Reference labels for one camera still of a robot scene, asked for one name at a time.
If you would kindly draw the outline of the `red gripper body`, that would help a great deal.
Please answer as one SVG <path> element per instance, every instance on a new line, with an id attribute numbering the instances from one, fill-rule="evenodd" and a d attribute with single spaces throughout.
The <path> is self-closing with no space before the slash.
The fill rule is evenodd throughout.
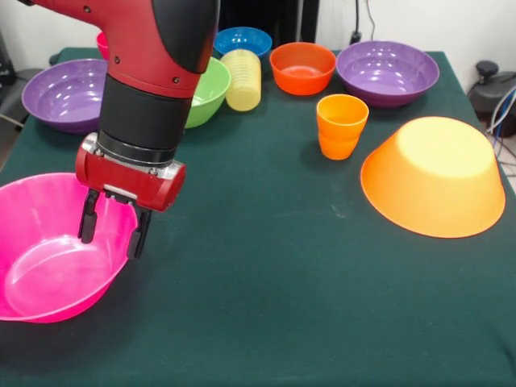
<path id="1" fill-rule="evenodd" d="M 174 161 L 153 175 L 79 147 L 76 176 L 80 183 L 91 189 L 108 190 L 135 200 L 138 206 L 162 212 L 179 194 L 186 177 L 186 166 Z"/>

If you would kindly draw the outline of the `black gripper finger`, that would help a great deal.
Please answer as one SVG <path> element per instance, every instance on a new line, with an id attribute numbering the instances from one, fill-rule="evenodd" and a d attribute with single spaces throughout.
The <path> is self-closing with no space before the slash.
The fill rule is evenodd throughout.
<path id="1" fill-rule="evenodd" d="M 137 215 L 137 225 L 136 229 L 131 233 L 127 247 L 127 258 L 129 260 L 137 260 L 141 257 L 152 219 L 152 211 L 149 209 L 136 206 L 135 212 Z"/>
<path id="2" fill-rule="evenodd" d="M 99 198 L 99 192 L 95 189 L 89 189 L 85 197 L 85 202 L 81 215 L 81 222 L 78 231 L 78 238 L 82 243 L 91 243 L 94 238 L 94 232 L 97 223 L 97 213 L 95 208 Z"/>

